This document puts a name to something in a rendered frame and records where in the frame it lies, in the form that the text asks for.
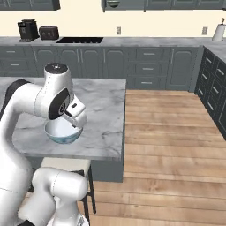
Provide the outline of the dark toaster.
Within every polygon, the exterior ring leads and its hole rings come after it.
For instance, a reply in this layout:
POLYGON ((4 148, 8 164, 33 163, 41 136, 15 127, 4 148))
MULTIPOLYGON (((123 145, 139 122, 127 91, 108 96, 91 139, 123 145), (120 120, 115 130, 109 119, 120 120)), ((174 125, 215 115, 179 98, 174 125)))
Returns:
POLYGON ((40 37, 45 40, 57 40, 59 38, 59 32, 57 26, 41 26, 39 28, 40 37))

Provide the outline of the grey lower cupboard run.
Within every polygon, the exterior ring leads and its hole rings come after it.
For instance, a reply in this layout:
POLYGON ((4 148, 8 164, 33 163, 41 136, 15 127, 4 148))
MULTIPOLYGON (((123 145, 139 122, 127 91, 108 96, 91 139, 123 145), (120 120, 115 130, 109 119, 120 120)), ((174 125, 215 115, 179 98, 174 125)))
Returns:
POLYGON ((46 64, 67 64, 74 78, 125 79, 129 89, 189 90, 196 47, 0 45, 0 76, 41 77, 46 64))

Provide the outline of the stool with cream seat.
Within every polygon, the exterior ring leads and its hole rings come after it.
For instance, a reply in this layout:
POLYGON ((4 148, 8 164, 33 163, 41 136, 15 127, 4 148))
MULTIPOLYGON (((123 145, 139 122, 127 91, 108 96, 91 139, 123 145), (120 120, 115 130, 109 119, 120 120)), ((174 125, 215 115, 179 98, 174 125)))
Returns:
POLYGON ((81 176, 84 176, 88 179, 89 190, 87 191, 87 195, 81 201, 83 202, 85 217, 86 217, 87 221, 90 222, 88 202, 87 202, 88 196, 90 196, 91 200, 92 200, 93 213, 94 214, 96 213, 91 161, 87 160, 87 159, 82 160, 82 159, 45 157, 41 163, 41 166, 42 167, 52 167, 52 168, 57 168, 57 169, 61 169, 61 170, 67 170, 70 172, 78 173, 81 176))

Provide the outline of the black coffee machine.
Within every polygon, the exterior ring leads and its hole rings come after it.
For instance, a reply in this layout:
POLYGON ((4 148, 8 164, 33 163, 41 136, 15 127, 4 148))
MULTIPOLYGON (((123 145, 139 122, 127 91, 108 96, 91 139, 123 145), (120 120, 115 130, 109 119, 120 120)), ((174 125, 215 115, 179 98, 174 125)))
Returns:
POLYGON ((37 24, 34 19, 22 19, 18 23, 20 42, 31 42, 39 38, 37 24))

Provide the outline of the white and blue bowl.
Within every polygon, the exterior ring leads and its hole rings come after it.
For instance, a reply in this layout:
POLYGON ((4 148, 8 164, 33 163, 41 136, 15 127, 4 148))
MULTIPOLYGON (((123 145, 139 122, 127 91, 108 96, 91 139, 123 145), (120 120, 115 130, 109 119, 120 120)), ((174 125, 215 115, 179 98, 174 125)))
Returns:
POLYGON ((83 131, 82 128, 72 126, 63 117, 49 120, 45 124, 44 130, 51 140, 59 144, 70 144, 74 142, 83 131))

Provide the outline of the dark lower drawer run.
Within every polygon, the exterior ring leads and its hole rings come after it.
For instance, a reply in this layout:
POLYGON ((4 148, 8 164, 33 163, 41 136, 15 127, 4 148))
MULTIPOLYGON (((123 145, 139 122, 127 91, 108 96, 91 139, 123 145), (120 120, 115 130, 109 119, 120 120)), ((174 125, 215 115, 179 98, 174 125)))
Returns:
POLYGON ((204 48, 194 93, 226 140, 226 63, 204 48))

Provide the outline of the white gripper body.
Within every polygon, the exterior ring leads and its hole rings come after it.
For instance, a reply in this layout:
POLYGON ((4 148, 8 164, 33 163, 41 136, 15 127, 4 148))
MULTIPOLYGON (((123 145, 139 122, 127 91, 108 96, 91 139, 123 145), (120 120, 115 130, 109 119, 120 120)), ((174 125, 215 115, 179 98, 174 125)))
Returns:
POLYGON ((63 118, 72 126, 82 128, 87 123, 87 115, 85 111, 66 110, 63 118))

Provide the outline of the grey upper cupboard run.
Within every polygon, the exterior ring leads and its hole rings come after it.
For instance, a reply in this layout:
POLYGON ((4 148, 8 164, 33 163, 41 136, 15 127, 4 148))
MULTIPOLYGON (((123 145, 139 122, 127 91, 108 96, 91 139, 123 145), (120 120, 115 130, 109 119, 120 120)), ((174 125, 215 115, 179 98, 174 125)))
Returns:
POLYGON ((102 11, 160 11, 160 10, 223 10, 226 0, 118 0, 119 6, 111 8, 108 0, 101 0, 102 11))
POLYGON ((57 11, 59 0, 0 0, 0 11, 57 11))

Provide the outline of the grey marble-topped dining counter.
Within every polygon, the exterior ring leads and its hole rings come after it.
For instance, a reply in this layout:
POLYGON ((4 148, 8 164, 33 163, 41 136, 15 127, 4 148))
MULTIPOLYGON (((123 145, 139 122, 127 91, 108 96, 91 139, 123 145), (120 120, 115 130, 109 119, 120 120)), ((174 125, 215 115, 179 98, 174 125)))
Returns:
POLYGON ((91 161, 93 180, 122 182, 124 169, 125 82, 121 79, 78 79, 72 91, 85 105, 87 123, 70 144, 59 144, 45 133, 46 118, 23 113, 12 134, 12 143, 30 162, 42 167, 45 157, 91 161))

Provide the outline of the grey cupboard run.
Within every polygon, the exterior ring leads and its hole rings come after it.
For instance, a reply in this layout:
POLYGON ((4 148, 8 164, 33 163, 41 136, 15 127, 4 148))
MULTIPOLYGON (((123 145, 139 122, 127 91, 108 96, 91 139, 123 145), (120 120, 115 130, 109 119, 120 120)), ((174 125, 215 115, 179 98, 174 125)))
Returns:
POLYGON ((125 79, 129 89, 189 90, 196 47, 0 45, 0 76, 41 77, 46 64, 67 64, 74 78, 125 79))
POLYGON ((111 8, 108 0, 101 0, 102 11, 160 11, 160 10, 223 10, 226 0, 118 0, 119 6, 111 8))
POLYGON ((0 0, 0 11, 57 11, 59 0, 0 0))

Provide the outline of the dark green bowl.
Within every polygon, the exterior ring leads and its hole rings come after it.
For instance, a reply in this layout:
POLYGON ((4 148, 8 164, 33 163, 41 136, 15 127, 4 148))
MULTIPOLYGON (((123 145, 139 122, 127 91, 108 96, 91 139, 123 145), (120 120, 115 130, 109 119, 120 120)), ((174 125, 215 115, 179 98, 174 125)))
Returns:
POLYGON ((107 4, 111 7, 111 8, 116 8, 119 6, 120 2, 118 0, 108 0, 107 4))

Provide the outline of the black hob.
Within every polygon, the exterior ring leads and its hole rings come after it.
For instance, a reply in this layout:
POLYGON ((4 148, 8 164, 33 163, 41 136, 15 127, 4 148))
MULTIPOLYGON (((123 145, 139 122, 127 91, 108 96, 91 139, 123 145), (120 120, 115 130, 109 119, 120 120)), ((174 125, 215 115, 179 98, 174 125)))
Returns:
POLYGON ((63 37, 56 43, 85 43, 85 44, 96 44, 101 43, 103 37, 63 37))

